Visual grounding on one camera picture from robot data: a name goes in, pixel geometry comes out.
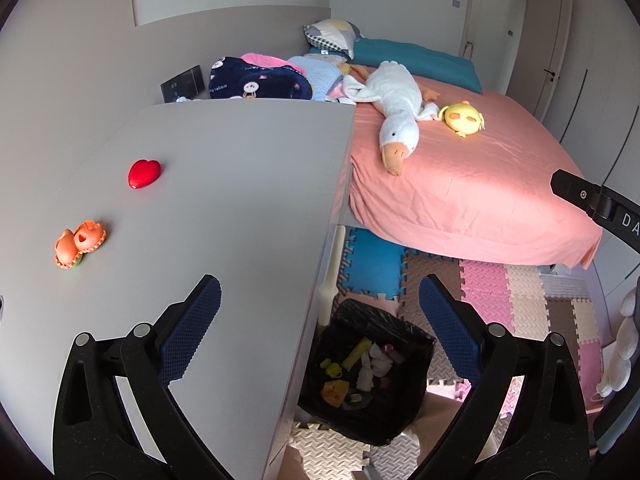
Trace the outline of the pink bed sheet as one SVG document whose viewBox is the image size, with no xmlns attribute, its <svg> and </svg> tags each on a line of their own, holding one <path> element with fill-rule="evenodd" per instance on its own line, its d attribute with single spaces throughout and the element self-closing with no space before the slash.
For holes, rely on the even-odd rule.
<svg viewBox="0 0 640 480">
<path fill-rule="evenodd" d="M 382 165 L 383 116 L 355 108 L 349 207 L 363 226 L 399 245 L 459 259 L 588 268 L 602 230 L 552 193 L 556 170 L 579 169 L 554 136 L 520 104 L 421 78 L 438 104 L 469 102 L 484 130 L 462 138 L 442 122 L 422 122 L 400 176 Z"/>
</svg>

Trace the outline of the teal pillow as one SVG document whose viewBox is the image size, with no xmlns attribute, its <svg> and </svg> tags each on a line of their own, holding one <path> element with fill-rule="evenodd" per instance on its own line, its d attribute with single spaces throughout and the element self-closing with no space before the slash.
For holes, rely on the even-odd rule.
<svg viewBox="0 0 640 480">
<path fill-rule="evenodd" d="M 354 43 L 353 63 L 378 67 L 383 61 L 405 65 L 416 76 L 483 93 L 474 65 L 466 58 L 386 39 L 362 38 Z"/>
</svg>

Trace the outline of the white goose plush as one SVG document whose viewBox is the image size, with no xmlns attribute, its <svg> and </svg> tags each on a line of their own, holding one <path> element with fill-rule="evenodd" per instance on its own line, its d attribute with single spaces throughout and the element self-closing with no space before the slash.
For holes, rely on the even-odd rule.
<svg viewBox="0 0 640 480">
<path fill-rule="evenodd" d="M 399 176 L 419 144 L 418 122 L 438 119 L 439 93 L 418 84 L 408 68 L 395 61 L 383 61 L 373 72 L 349 64 L 342 88 L 346 98 L 371 103 L 384 116 L 378 136 L 382 164 L 389 174 Z"/>
</svg>

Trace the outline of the black trash bin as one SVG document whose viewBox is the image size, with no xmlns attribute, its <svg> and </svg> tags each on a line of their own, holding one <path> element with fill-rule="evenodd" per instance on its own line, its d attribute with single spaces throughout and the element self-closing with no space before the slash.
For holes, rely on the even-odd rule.
<svg viewBox="0 0 640 480">
<path fill-rule="evenodd" d="M 418 414 L 434 347 L 422 328 L 347 299 L 311 346 L 298 406 L 349 439 L 389 444 Z"/>
</svg>

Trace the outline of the pink garment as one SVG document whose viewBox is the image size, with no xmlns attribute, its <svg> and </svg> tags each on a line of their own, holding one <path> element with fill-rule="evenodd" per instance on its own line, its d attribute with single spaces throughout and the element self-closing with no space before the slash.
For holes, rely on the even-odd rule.
<svg viewBox="0 0 640 480">
<path fill-rule="evenodd" d="M 255 52 L 245 53 L 241 56 L 241 60 L 247 64 L 252 64 L 262 68 L 279 68 L 288 66 L 287 60 L 277 58 L 276 56 L 265 55 Z"/>
</svg>

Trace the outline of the black wall socket panel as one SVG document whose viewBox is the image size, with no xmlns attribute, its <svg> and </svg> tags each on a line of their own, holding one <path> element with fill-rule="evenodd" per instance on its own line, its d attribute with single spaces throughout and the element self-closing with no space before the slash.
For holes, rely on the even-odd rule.
<svg viewBox="0 0 640 480">
<path fill-rule="evenodd" d="M 160 92 L 165 103 L 177 102 L 180 99 L 192 100 L 205 91 L 201 66 L 195 65 L 160 85 Z"/>
</svg>

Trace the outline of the white plush toy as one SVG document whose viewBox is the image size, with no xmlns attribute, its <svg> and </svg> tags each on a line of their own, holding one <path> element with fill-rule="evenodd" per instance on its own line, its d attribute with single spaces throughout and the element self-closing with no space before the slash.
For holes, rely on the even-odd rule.
<svg viewBox="0 0 640 480">
<path fill-rule="evenodd" d="M 601 381 L 597 384 L 596 391 L 601 398 L 607 398 L 613 392 L 619 392 L 629 382 L 632 362 L 639 351 L 639 295 L 638 288 L 628 292 L 622 305 L 620 315 L 623 322 L 618 329 L 613 353 L 608 360 Z"/>
</svg>

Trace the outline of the navy fleece blanket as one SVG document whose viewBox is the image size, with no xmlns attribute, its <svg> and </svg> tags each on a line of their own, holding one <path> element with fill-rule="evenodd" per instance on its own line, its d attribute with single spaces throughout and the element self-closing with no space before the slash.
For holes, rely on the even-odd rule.
<svg viewBox="0 0 640 480">
<path fill-rule="evenodd" d="M 262 67 L 232 56 L 220 58 L 210 69 L 208 93 L 214 100 L 311 100 L 314 95 L 308 79 L 292 66 Z"/>
</svg>

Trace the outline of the colourful foam floor mat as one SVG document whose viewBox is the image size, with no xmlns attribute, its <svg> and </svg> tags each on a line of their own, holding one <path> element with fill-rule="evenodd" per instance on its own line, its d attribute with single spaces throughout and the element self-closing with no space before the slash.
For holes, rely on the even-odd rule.
<svg viewBox="0 0 640 480">
<path fill-rule="evenodd" d="M 302 410 L 352 440 L 390 443 L 418 411 L 434 349 L 442 346 L 472 388 L 413 478 L 588 478 L 587 415 L 562 334 L 525 339 L 486 323 L 434 274 L 418 288 L 429 332 L 355 299 L 336 306 L 344 239 L 338 228 Z"/>
</svg>

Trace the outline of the yellow chick plush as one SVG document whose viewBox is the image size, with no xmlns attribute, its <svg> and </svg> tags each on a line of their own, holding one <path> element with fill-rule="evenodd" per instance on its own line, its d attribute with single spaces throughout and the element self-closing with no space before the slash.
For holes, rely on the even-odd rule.
<svg viewBox="0 0 640 480">
<path fill-rule="evenodd" d="M 469 101 L 444 106 L 438 113 L 438 119 L 462 138 L 472 136 L 472 134 L 485 129 L 483 114 Z"/>
</svg>

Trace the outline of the red heart toy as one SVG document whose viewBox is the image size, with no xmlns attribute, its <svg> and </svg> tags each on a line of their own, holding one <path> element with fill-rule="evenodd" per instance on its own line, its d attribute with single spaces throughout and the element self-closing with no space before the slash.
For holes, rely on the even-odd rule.
<svg viewBox="0 0 640 480">
<path fill-rule="evenodd" d="M 162 165 L 155 159 L 139 159 L 128 171 L 127 182 L 130 188 L 138 190 L 154 183 L 162 174 Z"/>
</svg>

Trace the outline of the checkered patchwork pillow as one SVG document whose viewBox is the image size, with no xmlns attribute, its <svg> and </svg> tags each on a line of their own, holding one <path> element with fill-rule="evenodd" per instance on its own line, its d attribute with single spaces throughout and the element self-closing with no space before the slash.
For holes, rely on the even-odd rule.
<svg viewBox="0 0 640 480">
<path fill-rule="evenodd" d="M 360 29 L 349 21 L 328 18 L 303 27 L 304 36 L 320 51 L 337 52 L 353 58 L 355 44 L 362 38 Z"/>
</svg>

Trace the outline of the wardrobe door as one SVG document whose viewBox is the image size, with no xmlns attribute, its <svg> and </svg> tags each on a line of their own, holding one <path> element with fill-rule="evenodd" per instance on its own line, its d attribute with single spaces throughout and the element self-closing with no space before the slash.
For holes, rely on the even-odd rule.
<svg viewBox="0 0 640 480">
<path fill-rule="evenodd" d="M 484 90 L 506 94 L 520 46 L 527 0 L 470 0 L 462 56 Z"/>
</svg>

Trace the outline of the light blue knitted blanket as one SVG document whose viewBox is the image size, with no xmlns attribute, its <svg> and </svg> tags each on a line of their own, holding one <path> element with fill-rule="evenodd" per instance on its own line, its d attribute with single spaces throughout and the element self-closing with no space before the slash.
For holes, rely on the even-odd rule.
<svg viewBox="0 0 640 480">
<path fill-rule="evenodd" d="M 289 58 L 288 62 L 304 72 L 304 76 L 311 85 L 314 101 L 325 101 L 343 77 L 340 63 L 337 63 L 332 56 L 296 55 Z"/>
</svg>

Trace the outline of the orange scalloped plastic toy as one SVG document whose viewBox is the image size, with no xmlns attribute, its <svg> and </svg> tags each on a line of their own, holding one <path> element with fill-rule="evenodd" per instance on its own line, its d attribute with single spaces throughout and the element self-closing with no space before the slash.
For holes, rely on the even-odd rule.
<svg viewBox="0 0 640 480">
<path fill-rule="evenodd" d="M 73 231 L 65 229 L 54 243 L 54 262 L 61 269 L 71 269 L 84 255 L 100 248 L 104 240 L 106 229 L 93 220 L 81 222 Z"/>
</svg>

